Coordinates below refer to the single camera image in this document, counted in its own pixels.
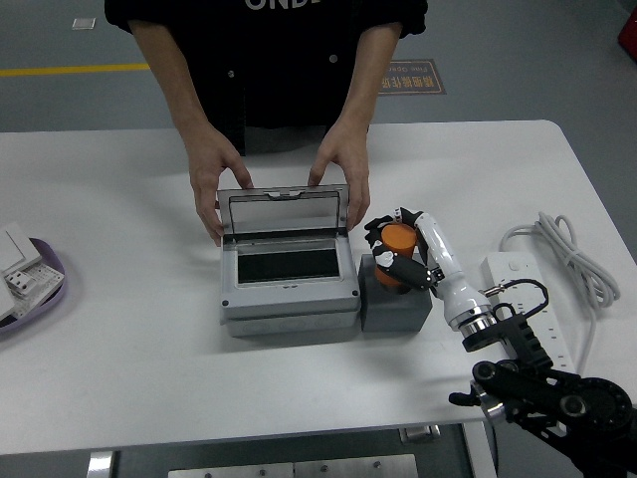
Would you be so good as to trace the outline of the person's left hand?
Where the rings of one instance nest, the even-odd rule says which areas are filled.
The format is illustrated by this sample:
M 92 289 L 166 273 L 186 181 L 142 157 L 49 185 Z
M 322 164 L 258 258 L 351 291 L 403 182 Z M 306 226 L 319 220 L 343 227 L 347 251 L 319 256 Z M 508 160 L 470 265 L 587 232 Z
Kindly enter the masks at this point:
M 338 119 L 318 148 L 308 180 L 308 186 L 318 186 L 329 164 L 341 168 L 349 188 L 348 230 L 360 223 L 370 204 L 367 131 L 365 123 Z

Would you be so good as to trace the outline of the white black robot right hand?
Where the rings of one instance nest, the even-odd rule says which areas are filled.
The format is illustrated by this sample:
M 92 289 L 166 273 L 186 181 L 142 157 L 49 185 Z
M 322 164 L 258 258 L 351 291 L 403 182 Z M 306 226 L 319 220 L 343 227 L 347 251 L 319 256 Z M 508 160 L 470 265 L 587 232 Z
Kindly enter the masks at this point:
M 399 224 L 416 233 L 422 264 L 393 252 L 382 238 L 389 226 Z M 453 248 L 432 215 L 400 207 L 392 215 L 368 222 L 364 229 L 367 231 L 365 240 L 379 270 L 414 290 L 433 289 L 444 303 L 444 317 L 453 331 L 466 338 L 497 322 L 489 300 L 469 284 Z

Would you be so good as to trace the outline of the person's right hand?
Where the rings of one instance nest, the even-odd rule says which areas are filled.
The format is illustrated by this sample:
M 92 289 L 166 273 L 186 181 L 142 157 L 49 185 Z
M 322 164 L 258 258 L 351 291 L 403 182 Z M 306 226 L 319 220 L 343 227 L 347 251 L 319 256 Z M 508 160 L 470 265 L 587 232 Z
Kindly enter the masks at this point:
M 217 212 L 220 176 L 230 170 L 241 188 L 250 189 L 251 175 L 234 145 L 208 122 L 189 125 L 180 135 L 188 155 L 196 212 L 210 238 L 220 246 L 224 234 Z

